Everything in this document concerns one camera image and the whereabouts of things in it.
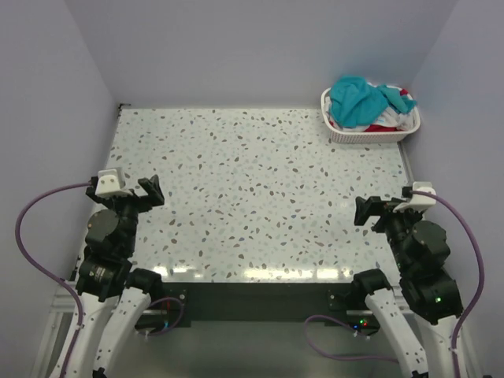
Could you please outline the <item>teal t-shirt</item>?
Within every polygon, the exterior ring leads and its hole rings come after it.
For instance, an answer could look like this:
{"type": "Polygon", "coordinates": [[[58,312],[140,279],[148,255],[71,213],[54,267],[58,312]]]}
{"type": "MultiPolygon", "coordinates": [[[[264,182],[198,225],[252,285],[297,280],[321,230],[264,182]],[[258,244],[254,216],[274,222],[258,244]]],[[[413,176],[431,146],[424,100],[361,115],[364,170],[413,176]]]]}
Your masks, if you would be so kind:
{"type": "Polygon", "coordinates": [[[342,76],[329,91],[329,113],[336,123],[341,128],[371,124],[388,107],[378,86],[362,76],[342,76]]]}

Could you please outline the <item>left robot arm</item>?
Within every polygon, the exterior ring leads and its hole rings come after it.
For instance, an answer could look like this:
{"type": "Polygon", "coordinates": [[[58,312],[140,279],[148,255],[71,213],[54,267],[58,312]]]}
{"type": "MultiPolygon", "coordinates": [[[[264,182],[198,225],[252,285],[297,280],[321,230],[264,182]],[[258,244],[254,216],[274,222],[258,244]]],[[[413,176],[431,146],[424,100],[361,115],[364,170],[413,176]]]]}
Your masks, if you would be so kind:
{"type": "Polygon", "coordinates": [[[71,292],[76,298],[69,333],[52,377],[106,377],[145,309],[163,299],[159,274],[134,269],[139,215],[163,206],[158,176],[141,178],[144,195],[128,189],[119,169],[91,178],[86,194],[104,208],[87,223],[84,259],[71,292]]]}

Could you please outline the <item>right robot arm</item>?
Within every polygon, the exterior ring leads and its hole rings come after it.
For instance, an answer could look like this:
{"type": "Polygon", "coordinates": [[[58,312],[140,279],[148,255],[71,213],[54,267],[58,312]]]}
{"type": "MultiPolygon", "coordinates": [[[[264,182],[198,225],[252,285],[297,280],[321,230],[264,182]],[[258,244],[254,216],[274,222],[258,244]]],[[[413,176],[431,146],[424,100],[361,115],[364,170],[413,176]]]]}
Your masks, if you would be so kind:
{"type": "Polygon", "coordinates": [[[352,303],[372,311],[403,376],[467,377],[461,331],[485,283],[483,257],[471,228],[447,200],[427,187],[404,187],[401,199],[358,197],[355,205],[354,224],[362,226],[370,217],[376,217],[372,231],[386,236],[400,276],[402,297],[421,333],[415,335],[400,312],[391,285],[380,269],[354,275],[352,303]],[[424,213],[438,203],[459,221],[476,255],[478,284],[468,305],[463,305],[456,280],[444,268],[451,253],[445,229],[424,218],[424,213]]]}

